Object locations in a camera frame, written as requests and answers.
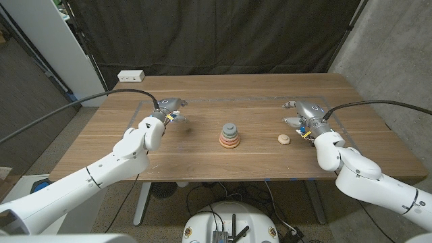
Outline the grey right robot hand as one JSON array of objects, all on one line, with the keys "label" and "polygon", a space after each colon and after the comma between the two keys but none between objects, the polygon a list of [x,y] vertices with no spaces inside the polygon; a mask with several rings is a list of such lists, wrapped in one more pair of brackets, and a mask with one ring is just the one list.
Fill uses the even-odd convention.
[{"label": "grey right robot hand", "polygon": [[315,103],[288,101],[283,104],[283,108],[296,111],[296,117],[284,117],[283,121],[296,128],[303,138],[315,139],[324,133],[332,132],[330,125],[323,119],[324,110]]}]

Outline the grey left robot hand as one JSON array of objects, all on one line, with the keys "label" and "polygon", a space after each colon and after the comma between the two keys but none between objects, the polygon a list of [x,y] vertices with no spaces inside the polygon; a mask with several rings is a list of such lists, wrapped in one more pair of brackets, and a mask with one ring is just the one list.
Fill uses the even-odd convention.
[{"label": "grey left robot hand", "polygon": [[152,116],[161,120],[165,126],[169,122],[185,122],[186,118],[180,113],[180,108],[187,104],[187,101],[179,98],[160,100],[159,107],[152,112]]}]

